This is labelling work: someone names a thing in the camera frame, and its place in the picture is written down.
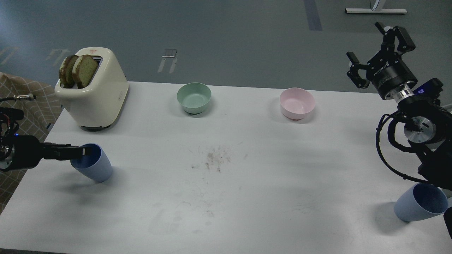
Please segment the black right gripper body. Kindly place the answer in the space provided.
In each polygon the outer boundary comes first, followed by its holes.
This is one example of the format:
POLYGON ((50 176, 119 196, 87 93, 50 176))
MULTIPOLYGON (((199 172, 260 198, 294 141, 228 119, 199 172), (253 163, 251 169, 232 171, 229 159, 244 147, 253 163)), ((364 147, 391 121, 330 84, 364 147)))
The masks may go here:
POLYGON ((397 87, 408 85, 413 88, 418 82, 399 52, 378 52, 367 65, 367 79, 383 100, 392 99, 390 92, 397 87))

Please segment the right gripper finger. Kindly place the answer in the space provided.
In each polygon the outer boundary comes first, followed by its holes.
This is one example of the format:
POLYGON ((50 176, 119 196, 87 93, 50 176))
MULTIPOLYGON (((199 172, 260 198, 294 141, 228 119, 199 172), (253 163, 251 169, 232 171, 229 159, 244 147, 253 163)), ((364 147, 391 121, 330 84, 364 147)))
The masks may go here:
POLYGON ((349 71, 347 71, 347 76, 349 79, 355 84, 355 86, 359 89, 367 89, 370 81, 367 78, 363 78, 360 76, 359 71, 369 71, 372 69, 372 65, 370 63, 362 64, 357 59, 355 53, 347 52, 346 56, 349 59, 350 66, 349 71))
POLYGON ((404 27, 389 27, 381 22, 375 22, 374 25, 383 35, 379 53, 383 53, 384 55, 394 53, 396 56, 402 56, 405 53, 415 50, 416 45, 404 27))

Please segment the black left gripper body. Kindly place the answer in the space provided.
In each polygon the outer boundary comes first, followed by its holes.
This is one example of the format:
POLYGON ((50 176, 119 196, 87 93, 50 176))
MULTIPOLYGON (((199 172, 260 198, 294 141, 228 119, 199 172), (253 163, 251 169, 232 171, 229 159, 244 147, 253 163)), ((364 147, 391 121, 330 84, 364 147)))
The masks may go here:
POLYGON ((12 152, 7 159, 7 169, 32 169, 43 159, 42 143, 32 135, 18 135, 7 138, 12 152))

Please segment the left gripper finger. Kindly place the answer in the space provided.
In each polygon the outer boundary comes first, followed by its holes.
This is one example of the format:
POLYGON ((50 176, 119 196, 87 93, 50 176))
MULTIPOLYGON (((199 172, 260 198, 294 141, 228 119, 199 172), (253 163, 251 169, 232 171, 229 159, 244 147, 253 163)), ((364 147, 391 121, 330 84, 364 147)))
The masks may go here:
POLYGON ((81 159, 84 156, 90 156, 92 152, 93 149, 91 147, 72 146, 71 144, 42 144, 42 157, 44 159, 58 161, 81 159))

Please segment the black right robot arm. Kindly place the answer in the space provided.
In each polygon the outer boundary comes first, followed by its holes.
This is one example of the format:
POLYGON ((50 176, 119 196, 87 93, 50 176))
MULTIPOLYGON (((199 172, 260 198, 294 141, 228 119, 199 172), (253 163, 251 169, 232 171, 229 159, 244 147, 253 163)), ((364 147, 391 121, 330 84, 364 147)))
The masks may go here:
POLYGON ((414 89, 417 79, 403 62, 402 55, 416 46, 407 30, 400 26, 385 26, 375 22, 382 34, 380 50, 362 64, 352 52, 347 52, 347 76, 359 89, 372 84, 383 100, 393 99, 397 110, 384 114, 376 128, 376 149, 383 164, 404 180, 416 183, 394 206, 400 220, 411 222, 443 215, 451 233, 451 207, 442 190, 451 190, 451 113, 441 106, 443 83, 432 78, 414 89), (394 169, 383 156, 381 131, 388 123, 388 141, 399 151, 415 154, 421 164, 422 179, 394 169))

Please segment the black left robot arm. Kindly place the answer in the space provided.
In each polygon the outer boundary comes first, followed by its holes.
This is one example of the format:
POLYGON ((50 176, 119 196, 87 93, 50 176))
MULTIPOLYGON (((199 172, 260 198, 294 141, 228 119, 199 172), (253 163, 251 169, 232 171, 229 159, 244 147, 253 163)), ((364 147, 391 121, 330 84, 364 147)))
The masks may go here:
POLYGON ((41 143, 33 135, 18 135, 19 120, 24 119, 24 111, 16 108, 1 107, 0 169, 9 172, 32 169, 42 159, 68 161, 82 159, 94 154, 91 147, 72 146, 70 144, 41 143))

